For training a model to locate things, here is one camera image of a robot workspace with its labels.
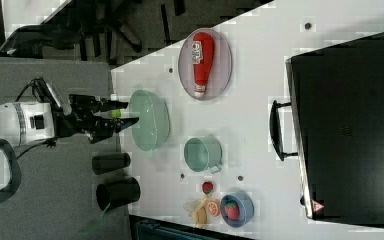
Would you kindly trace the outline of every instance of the black handle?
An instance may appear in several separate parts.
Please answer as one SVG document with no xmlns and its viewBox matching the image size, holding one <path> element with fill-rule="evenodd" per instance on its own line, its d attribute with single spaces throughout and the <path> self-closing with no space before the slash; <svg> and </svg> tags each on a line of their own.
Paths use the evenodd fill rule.
<svg viewBox="0 0 384 240">
<path fill-rule="evenodd" d="M 0 203 L 2 203 L 12 197 L 20 186 L 21 170 L 18 166 L 14 150 L 8 141 L 0 139 L 0 150 L 6 155 L 11 171 L 11 177 L 8 185 L 0 190 Z"/>
<path fill-rule="evenodd" d="M 280 160 L 284 160 L 287 157 L 298 156 L 298 153 L 285 153 L 283 152 L 283 142 L 282 142 L 282 130 L 280 129 L 280 119 L 278 109 L 282 107 L 289 107 L 291 103 L 278 103 L 277 101 L 273 102 L 272 109 L 270 111 L 270 137 L 272 139 L 273 147 L 276 150 L 277 155 L 279 155 Z"/>
</svg>

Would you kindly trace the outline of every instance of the black cup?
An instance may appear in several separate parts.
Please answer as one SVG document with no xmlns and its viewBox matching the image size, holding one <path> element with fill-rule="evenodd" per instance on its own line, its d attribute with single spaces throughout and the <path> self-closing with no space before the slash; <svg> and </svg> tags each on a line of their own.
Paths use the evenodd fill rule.
<svg viewBox="0 0 384 240">
<path fill-rule="evenodd" d="M 130 165 L 130 156 L 127 153 L 116 153 L 92 158 L 92 169 L 96 175 L 111 172 Z"/>
<path fill-rule="evenodd" d="M 126 178 L 120 182 L 100 184 L 96 189 L 99 208 L 108 210 L 137 202 L 140 198 L 140 186 L 135 178 Z"/>
</svg>

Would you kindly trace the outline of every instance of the teal bowl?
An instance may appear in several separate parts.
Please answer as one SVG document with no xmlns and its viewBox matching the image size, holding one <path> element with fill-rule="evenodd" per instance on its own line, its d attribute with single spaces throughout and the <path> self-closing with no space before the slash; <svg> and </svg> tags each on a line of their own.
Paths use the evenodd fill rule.
<svg viewBox="0 0 384 240">
<path fill-rule="evenodd" d="M 170 133 L 167 106 L 155 93 L 137 90 L 130 98 L 130 115 L 139 117 L 132 126 L 136 145 L 142 151 L 151 151 L 163 144 Z"/>
<path fill-rule="evenodd" d="M 185 161 L 194 172 L 202 172 L 207 169 L 213 174 L 220 172 L 221 156 L 220 143 L 213 136 L 191 138 L 185 144 Z"/>
</svg>

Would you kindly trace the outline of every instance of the warning sticker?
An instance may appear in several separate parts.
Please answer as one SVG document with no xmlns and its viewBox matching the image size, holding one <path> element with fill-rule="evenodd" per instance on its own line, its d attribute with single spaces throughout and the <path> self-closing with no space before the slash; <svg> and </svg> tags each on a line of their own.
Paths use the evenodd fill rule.
<svg viewBox="0 0 384 240">
<path fill-rule="evenodd" d="M 321 205 L 320 203 L 318 203 L 318 202 L 316 202 L 314 200 L 311 200 L 311 203 L 313 205 L 313 212 L 315 212 L 315 213 L 320 211 L 320 210 L 322 210 L 324 208 L 323 205 Z"/>
</svg>

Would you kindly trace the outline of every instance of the white table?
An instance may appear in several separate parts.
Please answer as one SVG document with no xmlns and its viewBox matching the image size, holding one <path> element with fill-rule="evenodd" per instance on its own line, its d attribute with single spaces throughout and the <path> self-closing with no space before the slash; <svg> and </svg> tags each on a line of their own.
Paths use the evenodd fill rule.
<svg viewBox="0 0 384 240">
<path fill-rule="evenodd" d="M 304 29 L 307 22 L 312 29 Z M 383 32 L 384 2 L 277 0 L 214 29 L 228 40 L 233 57 L 231 83 L 219 98 L 199 102 L 182 88 L 177 61 L 183 41 L 112 71 L 115 91 L 124 98 L 138 84 L 165 98 L 172 123 L 168 141 L 152 154 L 138 149 L 131 129 L 121 135 L 122 149 L 132 156 L 128 174 L 142 190 L 140 200 L 129 205 L 130 214 L 192 226 L 182 205 L 188 198 L 201 198 L 202 182 L 211 180 L 217 184 L 214 196 L 248 192 L 255 216 L 238 229 L 221 217 L 210 218 L 206 229 L 252 239 L 384 239 L 384 229 L 308 220 L 299 203 L 298 159 L 281 162 L 269 137 L 273 100 L 289 101 L 285 60 Z M 283 111 L 285 151 L 293 152 L 292 114 Z M 209 133 L 222 144 L 223 170 L 193 173 L 184 162 L 183 146 L 190 137 Z M 238 175 L 244 176 L 242 182 Z"/>
<path fill-rule="evenodd" d="M 26 25 L 51 19 L 72 0 L 1 0 L 5 38 Z"/>
</svg>

